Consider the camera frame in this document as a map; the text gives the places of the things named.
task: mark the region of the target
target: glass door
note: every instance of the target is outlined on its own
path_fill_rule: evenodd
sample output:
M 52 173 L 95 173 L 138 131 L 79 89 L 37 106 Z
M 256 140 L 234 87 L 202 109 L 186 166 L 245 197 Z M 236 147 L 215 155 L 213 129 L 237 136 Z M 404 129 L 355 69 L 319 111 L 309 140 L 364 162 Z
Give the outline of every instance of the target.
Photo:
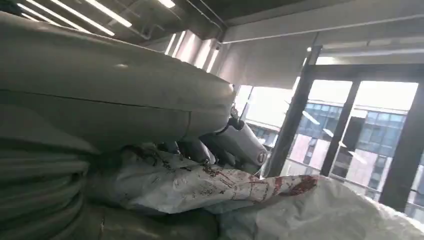
M 351 81 L 313 81 L 281 176 L 320 173 L 351 86 Z
M 329 177 L 379 200 L 417 87 L 361 82 Z

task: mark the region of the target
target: ceiling light fixture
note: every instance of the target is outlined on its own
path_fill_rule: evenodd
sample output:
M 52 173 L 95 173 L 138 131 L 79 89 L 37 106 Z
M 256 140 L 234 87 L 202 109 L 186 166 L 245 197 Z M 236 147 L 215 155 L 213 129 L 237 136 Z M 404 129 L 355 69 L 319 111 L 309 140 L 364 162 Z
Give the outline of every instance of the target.
M 89 32 L 88 30 L 86 30 L 86 29 L 84 29 L 83 27 L 78 26 L 77 24 L 75 24 L 75 23 L 73 23 L 73 22 L 69 21 L 68 19 L 66 19 L 66 18 L 64 18 L 63 16 L 61 16 L 61 15 L 57 14 L 56 12 L 54 12 L 54 11 L 52 11 L 52 10 L 48 9 L 47 7 L 45 7 L 45 6 L 43 6 L 43 5 L 39 4 L 39 3 L 37 3 L 36 1 L 33 1 L 33 0 L 26 0 L 26 1 L 27 1 L 28 3 L 30 3 L 30 4 L 32 4 L 32 5 L 34 5 L 34 6 L 36 6 L 37 8 L 39 8 L 39 9 L 41 9 L 41 10 L 45 11 L 46 13 L 48 13 L 48 14 L 52 15 L 53 17 L 56 17 L 56 18 L 58 18 L 58 19 L 62 20 L 63 22 L 67 23 L 68 25 L 70 25 L 70 26 L 72 26 L 72 27 L 74 27 L 74 28 L 76 28 L 76 29 L 80 30 L 81 32 L 84 32 L 84 33 L 88 33 L 88 34 L 90 34 L 90 32 Z
M 94 27 L 100 29 L 101 31 L 105 32 L 106 34 L 110 35 L 110 36 L 114 36 L 115 33 L 113 33 L 112 31 L 110 31 L 109 29 L 103 27 L 102 25 L 98 24 L 97 22 L 91 20 L 90 18 L 82 15 L 81 13 L 77 12 L 76 10 L 74 10 L 73 8 L 68 7 L 67 5 L 63 4 L 62 2 L 58 1 L 58 0 L 51 0 L 53 3 L 61 6 L 62 8 L 64 8 L 65 10 L 67 10 L 68 12 L 72 13 L 73 15 L 77 16 L 78 18 L 86 21 L 87 23 L 93 25 Z
M 32 21 L 35 21 L 35 22 L 39 22 L 39 20 L 33 18 L 32 16 L 30 16 L 30 15 L 28 15 L 26 13 L 22 13 L 22 16 L 24 16 L 25 18 L 27 18 L 29 20 L 32 20 Z
M 182 31 L 181 36 L 179 36 L 178 42 L 176 43 L 175 50 L 173 51 L 172 57 L 175 58 L 175 56 L 178 53 L 178 50 L 180 49 L 181 43 L 183 42 L 184 35 L 186 35 L 186 31 Z
M 168 55 L 170 53 L 172 44 L 174 43 L 174 40 L 175 40 L 175 36 L 177 36 L 176 33 L 172 34 L 171 40 L 169 41 L 168 47 L 166 48 L 166 51 L 165 51 L 165 55 Z
M 169 9 L 175 6 L 175 3 L 172 0 L 158 0 L 158 1 Z
M 85 0 L 85 1 L 87 1 L 89 4 L 93 5 L 95 8 L 102 11 L 103 13 L 109 15 L 109 17 L 115 19 L 120 24 L 124 25 L 125 27 L 129 28 L 132 26 L 131 22 L 125 20 L 123 17 L 119 16 L 118 14 L 110 10 L 109 8 L 102 5 L 100 2 L 96 0 Z
M 217 59 L 218 53 L 220 51 L 218 49 L 215 49 L 212 53 L 212 58 L 210 59 L 209 65 L 207 66 L 206 72 L 210 73 L 212 70 L 212 67 L 214 66 L 215 60 Z
M 37 16 L 37 17 L 41 18 L 42 20 L 44 20 L 44 21 L 46 21 L 46 22 L 48 22 L 48 23 L 50 23 L 50 24 L 53 24 L 53 25 L 56 25 L 56 26 L 62 26 L 62 25 L 60 25 L 59 23 L 54 22 L 53 20 L 51 20 L 51 19 L 49 19 L 49 18 L 47 18 L 47 17 L 45 17 L 45 16 L 43 16 L 43 15 L 39 14 L 38 12 L 36 12 L 36 11 L 32 10 L 32 9 L 31 9 L 31 8 L 29 8 L 29 7 L 24 6 L 24 5 L 23 5 L 23 4 L 21 4 L 21 3 L 18 3 L 17 5 L 18 5 L 21 9 L 26 10 L 26 11 L 28 11 L 28 12 L 30 12 L 30 13 L 32 13 L 32 14 L 34 14 L 35 16 Z

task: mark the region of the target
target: metal pipe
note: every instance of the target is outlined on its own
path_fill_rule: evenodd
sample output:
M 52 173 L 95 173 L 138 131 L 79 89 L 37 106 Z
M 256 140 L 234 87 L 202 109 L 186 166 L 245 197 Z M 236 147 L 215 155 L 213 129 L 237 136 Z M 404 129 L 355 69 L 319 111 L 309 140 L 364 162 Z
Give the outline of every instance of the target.
M 225 23 L 225 21 L 224 20 L 222 20 L 221 18 L 220 18 L 220 16 L 218 16 L 218 14 L 216 14 L 213 10 L 212 10 L 212 8 L 210 8 L 203 0 L 200 0 L 200 2 L 213 14 L 213 15 L 215 15 L 215 17 L 218 19 L 218 20 L 220 20 L 221 21 L 221 23 L 222 24 L 224 24 L 224 26 L 226 26 L 226 27 L 228 27 L 228 25 Z
M 186 0 L 194 9 L 196 9 L 201 15 L 203 15 L 203 17 L 205 17 L 209 22 L 211 22 L 212 24 L 214 24 L 215 26 L 217 26 L 219 28 L 219 30 L 221 31 L 221 33 L 223 33 L 223 29 L 214 21 L 212 21 L 212 19 L 210 19 L 208 16 L 206 16 L 206 14 L 204 14 L 197 6 L 195 6 L 190 0 Z

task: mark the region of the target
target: black metal frame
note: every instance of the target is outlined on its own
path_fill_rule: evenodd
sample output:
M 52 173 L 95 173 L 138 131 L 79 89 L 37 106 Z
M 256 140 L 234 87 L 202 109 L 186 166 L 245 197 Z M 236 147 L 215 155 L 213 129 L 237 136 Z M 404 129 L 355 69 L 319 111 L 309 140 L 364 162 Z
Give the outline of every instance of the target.
M 352 82 L 321 168 L 320 174 L 324 176 L 328 176 L 332 169 L 361 82 L 419 83 L 379 200 L 403 212 L 424 149 L 424 143 L 421 142 L 424 138 L 424 64 L 314 65 L 320 50 L 321 47 L 313 47 L 307 57 L 307 64 L 302 68 L 298 87 L 268 163 L 267 177 L 279 176 L 283 169 L 315 79 Z

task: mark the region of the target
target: white tarp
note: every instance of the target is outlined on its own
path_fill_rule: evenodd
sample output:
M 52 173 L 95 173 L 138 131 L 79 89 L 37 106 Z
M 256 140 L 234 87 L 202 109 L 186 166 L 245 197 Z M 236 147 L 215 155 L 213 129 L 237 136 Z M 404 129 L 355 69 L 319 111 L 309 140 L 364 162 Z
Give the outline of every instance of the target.
M 260 180 L 149 147 L 105 161 L 120 166 L 89 176 L 89 195 L 148 214 L 205 208 L 217 214 L 221 240 L 424 239 L 419 223 L 324 177 Z

